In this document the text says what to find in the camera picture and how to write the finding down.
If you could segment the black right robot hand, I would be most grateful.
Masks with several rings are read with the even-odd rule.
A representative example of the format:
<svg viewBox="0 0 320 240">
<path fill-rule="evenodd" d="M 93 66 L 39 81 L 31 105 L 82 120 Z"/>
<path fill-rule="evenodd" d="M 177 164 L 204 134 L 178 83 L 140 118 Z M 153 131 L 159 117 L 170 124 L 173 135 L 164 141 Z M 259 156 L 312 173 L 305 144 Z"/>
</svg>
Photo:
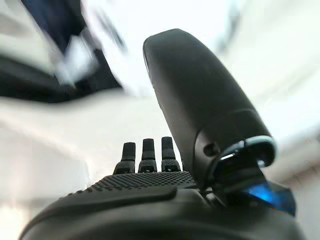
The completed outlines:
<svg viewBox="0 0 320 240">
<path fill-rule="evenodd" d="M 171 136 L 123 145 L 112 175 L 53 202 L 22 240 L 303 240 L 292 191 L 265 178 L 277 147 L 219 59 L 180 29 L 143 57 Z"/>
</svg>

